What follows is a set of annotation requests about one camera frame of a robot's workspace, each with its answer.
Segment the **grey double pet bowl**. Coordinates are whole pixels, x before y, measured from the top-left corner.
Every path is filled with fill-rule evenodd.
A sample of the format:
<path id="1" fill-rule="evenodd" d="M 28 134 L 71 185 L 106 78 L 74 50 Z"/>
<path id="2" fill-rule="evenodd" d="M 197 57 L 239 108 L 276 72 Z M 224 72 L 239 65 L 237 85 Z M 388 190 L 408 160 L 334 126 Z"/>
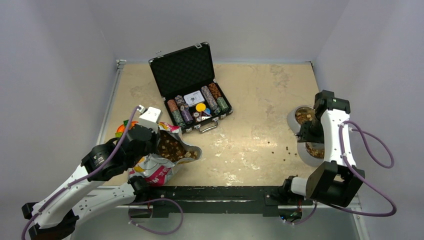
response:
<path id="1" fill-rule="evenodd" d="M 295 107 L 286 117 L 290 130 L 297 141 L 297 154 L 308 166 L 317 168 L 324 162 L 324 143 L 308 132 L 315 117 L 314 109 L 308 105 Z"/>

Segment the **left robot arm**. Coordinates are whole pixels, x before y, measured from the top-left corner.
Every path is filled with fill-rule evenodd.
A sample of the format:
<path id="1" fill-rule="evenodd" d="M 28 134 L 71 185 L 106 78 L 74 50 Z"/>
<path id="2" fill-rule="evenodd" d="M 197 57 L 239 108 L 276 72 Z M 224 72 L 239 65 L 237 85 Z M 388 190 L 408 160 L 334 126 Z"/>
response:
<path id="1" fill-rule="evenodd" d="M 115 200 L 131 199 L 138 205 L 149 199 L 147 188 L 125 183 L 103 197 L 84 201 L 84 197 L 117 175 L 133 168 L 141 158 L 157 151 L 161 110 L 136 106 L 131 121 L 140 113 L 135 125 L 128 124 L 120 137 L 96 145 L 81 160 L 71 176 L 49 196 L 39 202 L 28 202 L 21 208 L 27 223 L 20 238 L 32 240 L 63 240 L 73 233 L 78 221 L 106 209 Z"/>

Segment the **yellow dealer chip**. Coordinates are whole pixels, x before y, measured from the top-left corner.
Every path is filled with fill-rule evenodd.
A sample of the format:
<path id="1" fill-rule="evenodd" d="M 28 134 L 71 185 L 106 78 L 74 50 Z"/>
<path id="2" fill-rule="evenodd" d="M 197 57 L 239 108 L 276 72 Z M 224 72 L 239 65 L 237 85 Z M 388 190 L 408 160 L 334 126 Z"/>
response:
<path id="1" fill-rule="evenodd" d="M 195 106 L 195 109 L 196 109 L 196 111 L 197 112 L 204 112 L 205 110 L 206 110 L 206 105 L 204 104 L 204 103 L 198 103 L 196 106 Z"/>

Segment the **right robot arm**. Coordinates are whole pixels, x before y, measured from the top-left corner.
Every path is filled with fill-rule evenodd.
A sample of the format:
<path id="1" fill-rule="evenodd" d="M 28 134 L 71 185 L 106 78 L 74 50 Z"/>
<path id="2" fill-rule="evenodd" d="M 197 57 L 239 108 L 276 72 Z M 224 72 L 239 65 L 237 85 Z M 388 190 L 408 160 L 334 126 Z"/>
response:
<path id="1" fill-rule="evenodd" d="M 308 177 L 289 176 L 279 188 L 282 200 L 288 204 L 300 198 L 347 207 L 365 179 L 365 171 L 357 168 L 351 153 L 347 121 L 350 102 L 322 90 L 314 97 L 314 117 L 304 122 L 296 134 L 298 143 L 324 145 L 324 157 Z"/>

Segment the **orange green toy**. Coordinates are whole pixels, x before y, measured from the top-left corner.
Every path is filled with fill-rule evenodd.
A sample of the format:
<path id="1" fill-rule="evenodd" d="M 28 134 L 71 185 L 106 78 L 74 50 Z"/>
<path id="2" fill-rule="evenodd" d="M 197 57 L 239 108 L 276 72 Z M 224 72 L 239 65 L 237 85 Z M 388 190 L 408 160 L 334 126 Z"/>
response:
<path id="1" fill-rule="evenodd" d="M 134 126 L 135 125 L 137 125 L 139 122 L 138 121 L 131 121 L 131 123 L 130 123 L 130 127 L 128 128 L 129 130 L 131 130 L 132 128 L 134 128 Z M 116 138 L 120 138 L 122 135 L 123 135 L 123 133 L 124 133 L 124 131 L 125 131 L 125 129 L 126 129 L 126 127 L 127 127 L 127 125 L 129 124 L 129 120 L 127 119 L 127 120 L 124 120 L 123 121 L 123 124 L 121 124 L 118 128 L 117 128 L 117 130 L 116 130 L 116 132 L 115 132 L 115 137 Z"/>

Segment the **white playing card box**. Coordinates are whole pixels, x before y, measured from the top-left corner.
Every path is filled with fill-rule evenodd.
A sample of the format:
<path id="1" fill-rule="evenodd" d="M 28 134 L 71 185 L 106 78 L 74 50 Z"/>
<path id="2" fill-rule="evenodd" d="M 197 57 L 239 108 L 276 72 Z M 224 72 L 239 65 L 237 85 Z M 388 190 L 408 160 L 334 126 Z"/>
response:
<path id="1" fill-rule="evenodd" d="M 184 95 L 183 99 L 188 104 L 189 107 L 193 107 L 199 103 L 205 102 L 205 98 L 200 90 Z"/>

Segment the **black poker chip case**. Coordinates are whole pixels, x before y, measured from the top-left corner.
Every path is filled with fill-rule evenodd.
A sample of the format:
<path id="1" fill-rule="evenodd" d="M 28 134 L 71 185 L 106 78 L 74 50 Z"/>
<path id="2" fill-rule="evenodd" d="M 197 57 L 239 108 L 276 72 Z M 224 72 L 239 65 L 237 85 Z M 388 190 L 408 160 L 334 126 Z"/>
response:
<path id="1" fill-rule="evenodd" d="M 219 119 L 233 112 L 231 104 L 215 81 L 210 45 L 197 43 L 149 60 L 149 66 L 172 123 L 183 133 L 208 132 Z M 183 96 L 201 91 L 206 110 L 189 107 Z"/>

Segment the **aluminium frame rail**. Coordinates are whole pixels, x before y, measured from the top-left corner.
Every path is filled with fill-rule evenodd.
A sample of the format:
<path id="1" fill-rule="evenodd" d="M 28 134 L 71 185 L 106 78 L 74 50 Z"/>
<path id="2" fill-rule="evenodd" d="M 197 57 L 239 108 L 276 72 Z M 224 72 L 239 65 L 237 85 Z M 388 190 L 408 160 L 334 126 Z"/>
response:
<path id="1" fill-rule="evenodd" d="M 111 112 L 112 112 L 112 109 L 113 109 L 113 104 L 114 104 L 115 97 L 116 97 L 116 91 L 118 90 L 121 75 L 123 73 L 123 70 L 124 70 L 124 67 L 125 67 L 126 64 L 127 64 L 127 60 L 125 60 L 125 59 L 117 59 L 116 60 L 115 76 L 114 76 L 114 79 L 113 79 L 113 82 L 112 82 L 111 92 L 110 92 L 109 98 L 107 100 L 105 113 L 104 113 L 104 116 L 103 116 L 103 119 L 102 119 L 102 122 L 101 122 L 101 125 L 100 125 L 100 130 L 99 130 L 98 136 L 97 136 L 97 140 L 96 140 L 97 144 L 102 144 L 105 140 L 109 121 L 110 121 Z"/>

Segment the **pet food bag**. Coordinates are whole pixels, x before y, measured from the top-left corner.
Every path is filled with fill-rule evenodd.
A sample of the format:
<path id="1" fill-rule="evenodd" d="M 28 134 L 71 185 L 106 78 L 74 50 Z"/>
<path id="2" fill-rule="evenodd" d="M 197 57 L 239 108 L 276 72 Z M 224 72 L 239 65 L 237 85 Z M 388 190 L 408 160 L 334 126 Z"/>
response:
<path id="1" fill-rule="evenodd" d="M 142 157 L 128 171 L 128 178 L 141 177 L 152 187 L 165 185 L 184 165 L 199 160 L 202 149 L 183 141 L 182 129 L 165 122 L 158 124 L 157 152 Z"/>

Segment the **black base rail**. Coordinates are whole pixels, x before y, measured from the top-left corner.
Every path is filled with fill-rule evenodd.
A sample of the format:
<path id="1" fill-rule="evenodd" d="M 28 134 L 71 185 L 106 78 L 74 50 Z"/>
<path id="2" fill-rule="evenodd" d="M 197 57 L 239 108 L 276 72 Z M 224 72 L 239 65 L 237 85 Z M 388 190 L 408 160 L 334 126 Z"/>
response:
<path id="1" fill-rule="evenodd" d="M 282 186 L 152 187 L 127 207 L 134 219 L 167 218 L 170 214 L 259 214 L 301 218 L 311 200 L 287 193 Z"/>

